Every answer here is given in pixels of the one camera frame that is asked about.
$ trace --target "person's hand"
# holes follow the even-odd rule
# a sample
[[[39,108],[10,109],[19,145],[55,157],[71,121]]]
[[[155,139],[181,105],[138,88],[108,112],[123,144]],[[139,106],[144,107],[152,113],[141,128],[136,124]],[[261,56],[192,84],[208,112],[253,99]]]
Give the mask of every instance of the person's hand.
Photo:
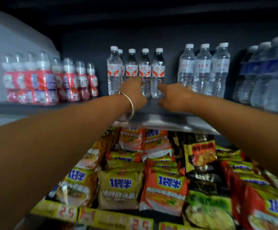
[[[143,84],[141,77],[130,77],[121,84],[120,91],[132,100],[135,110],[142,108],[148,101],[141,93],[141,86]]]
[[[187,112],[189,102],[196,95],[191,89],[179,83],[160,84],[157,88],[164,93],[164,98],[159,100],[159,105],[171,112]]]

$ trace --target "pink beverage bottle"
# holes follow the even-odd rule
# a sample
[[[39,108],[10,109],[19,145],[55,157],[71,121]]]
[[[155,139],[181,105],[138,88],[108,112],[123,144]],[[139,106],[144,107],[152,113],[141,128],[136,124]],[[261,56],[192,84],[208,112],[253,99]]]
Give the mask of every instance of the pink beverage bottle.
[[[16,89],[16,99],[19,103],[26,104],[29,102],[29,98],[24,82],[26,68],[23,54],[18,52],[15,54],[15,61],[12,63],[12,67],[14,69],[13,83]]]
[[[54,105],[59,102],[56,77],[52,72],[49,56],[41,51],[37,60],[38,68],[38,99],[42,105]]]
[[[76,73],[80,80],[80,96],[82,99],[89,99],[88,78],[86,75],[85,64],[82,61],[76,62]]]
[[[38,99],[38,66],[36,60],[36,54],[28,52],[28,61],[24,62],[26,67],[24,73],[24,83],[26,93],[28,95],[28,102],[31,104],[39,104]]]
[[[65,90],[64,83],[63,83],[63,74],[64,74],[63,63],[57,57],[53,58],[52,71],[56,77],[58,98],[60,101],[66,101],[67,100],[67,92]]]
[[[88,80],[89,80],[90,97],[99,96],[98,78],[95,75],[95,67],[91,63],[88,63],[88,65],[87,65],[87,75],[88,75]]]
[[[75,102],[80,100],[80,80],[75,73],[75,67],[73,61],[70,58],[64,59],[64,87],[67,92],[67,99],[69,102]]]
[[[11,64],[12,55],[6,54],[4,57],[4,62],[1,63],[4,69],[3,84],[7,92],[7,101],[16,102],[16,89],[13,83],[14,70]]]

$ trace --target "white wall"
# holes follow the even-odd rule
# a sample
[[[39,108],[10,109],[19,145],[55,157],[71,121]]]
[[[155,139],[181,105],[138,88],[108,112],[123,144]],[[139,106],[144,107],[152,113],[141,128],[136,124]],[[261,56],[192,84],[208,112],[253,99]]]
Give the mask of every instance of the white wall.
[[[40,50],[46,51],[51,57],[59,57],[59,52],[49,38],[19,19],[0,11],[0,63],[6,53],[20,52],[26,55],[27,51],[38,53]],[[0,64],[0,101],[6,101],[3,73]],[[0,118],[0,125],[14,120],[16,119]]]

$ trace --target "person's right arm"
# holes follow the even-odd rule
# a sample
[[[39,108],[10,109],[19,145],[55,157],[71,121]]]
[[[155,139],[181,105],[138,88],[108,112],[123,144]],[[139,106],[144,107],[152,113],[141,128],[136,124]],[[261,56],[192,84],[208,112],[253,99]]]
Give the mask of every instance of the person's right arm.
[[[159,89],[165,94],[159,103],[162,107],[199,116],[278,176],[278,114],[201,95],[181,84],[160,85]]]

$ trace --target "bracelet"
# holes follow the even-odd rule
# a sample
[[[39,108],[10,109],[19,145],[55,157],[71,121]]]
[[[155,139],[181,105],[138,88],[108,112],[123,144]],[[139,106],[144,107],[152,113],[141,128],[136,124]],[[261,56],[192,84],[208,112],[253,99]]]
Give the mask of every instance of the bracelet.
[[[115,93],[115,94],[124,94],[124,95],[128,98],[128,100],[130,101],[130,104],[131,104],[131,106],[132,106],[132,113],[131,113],[131,115],[130,115],[128,118],[126,118],[126,120],[117,120],[117,121],[119,121],[119,122],[127,122],[128,120],[131,120],[132,117],[133,117],[134,114],[135,114],[134,104],[133,104],[132,100],[130,99],[129,96],[127,96],[125,93],[123,93],[123,92],[121,92],[121,91],[120,91],[120,92],[117,92],[117,93]]]

